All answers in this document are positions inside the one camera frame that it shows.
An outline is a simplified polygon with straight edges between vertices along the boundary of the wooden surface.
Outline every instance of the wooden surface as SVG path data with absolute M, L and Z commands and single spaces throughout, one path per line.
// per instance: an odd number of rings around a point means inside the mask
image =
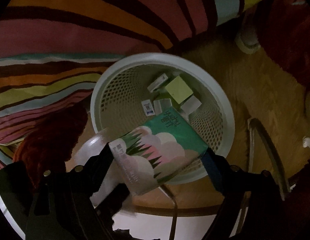
M 213 76 L 231 102 L 235 116 L 235 138 L 227 157 L 230 164 L 243 169 L 247 165 L 247 119 L 250 117 L 260 119 L 270 134 L 287 177 L 306 164 L 310 150 L 302 147 L 302 139 L 304 136 L 310 137 L 310 123 L 304 114 L 305 88 L 273 63 L 263 49 L 246 55 L 233 41 L 217 38 L 183 57 Z M 93 132 L 89 126 L 91 124 L 87 125 L 82 135 L 82 143 Z M 261 172 L 263 169 L 273 171 L 262 142 L 256 138 L 253 171 Z M 189 215 L 196 215 L 201 209 L 206 214 L 215 212 L 216 205 L 223 201 L 223 196 L 214 190 L 208 177 L 169 188 L 175 194 L 180 209 L 191 209 Z M 147 213 L 157 208 L 159 214 L 163 208 L 164 214 L 172 208 L 170 200 L 159 189 L 134 197 L 133 202 L 140 212 L 143 207 L 146 207 L 144 210 Z

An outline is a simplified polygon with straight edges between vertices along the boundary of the white plastic basket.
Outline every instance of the white plastic basket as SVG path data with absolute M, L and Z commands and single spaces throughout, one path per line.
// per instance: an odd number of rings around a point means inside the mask
M 146 117 L 141 101 L 153 100 L 147 87 L 162 73 L 180 75 L 195 91 L 202 105 L 190 116 L 190 124 L 218 155 L 226 157 L 234 139 L 231 104 L 220 85 L 194 63 L 163 53 L 142 53 L 126 57 L 109 67 L 94 88 L 91 116 L 95 132 L 108 128 L 115 140 L 142 125 Z M 200 160 L 181 171 L 168 184 L 201 179 L 207 173 Z

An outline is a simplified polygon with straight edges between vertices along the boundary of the striped cloth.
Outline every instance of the striped cloth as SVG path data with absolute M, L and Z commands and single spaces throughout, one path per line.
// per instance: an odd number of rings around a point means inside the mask
M 261 0 L 11 0 L 0 18 L 0 144 L 91 94 L 124 56 L 160 52 Z

